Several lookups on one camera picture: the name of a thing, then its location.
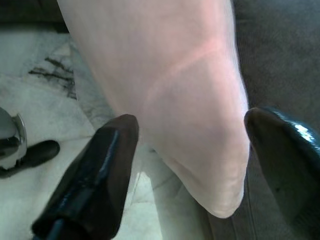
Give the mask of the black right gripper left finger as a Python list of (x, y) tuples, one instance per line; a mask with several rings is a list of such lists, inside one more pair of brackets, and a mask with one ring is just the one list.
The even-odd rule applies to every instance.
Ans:
[(135, 116), (100, 127), (33, 222), (32, 240), (112, 240), (120, 228), (139, 139)]

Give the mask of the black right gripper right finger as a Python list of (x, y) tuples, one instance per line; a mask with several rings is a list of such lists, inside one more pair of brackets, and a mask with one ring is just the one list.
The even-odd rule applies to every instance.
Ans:
[(320, 134), (271, 107), (244, 117), (264, 178), (290, 228), (320, 240)]

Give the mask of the pink cat face pillow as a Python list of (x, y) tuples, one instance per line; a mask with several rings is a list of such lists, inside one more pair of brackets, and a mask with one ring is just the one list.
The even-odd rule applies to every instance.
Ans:
[(57, 0), (118, 114), (209, 213), (240, 206), (250, 142), (232, 0)]

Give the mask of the dark grey-brown fabric sofa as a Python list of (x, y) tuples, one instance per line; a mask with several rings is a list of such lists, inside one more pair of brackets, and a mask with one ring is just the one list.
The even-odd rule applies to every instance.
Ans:
[[(231, 0), (249, 106), (273, 108), (320, 134), (320, 0)], [(214, 240), (306, 240), (280, 212), (251, 145), (244, 198), (209, 217)]]

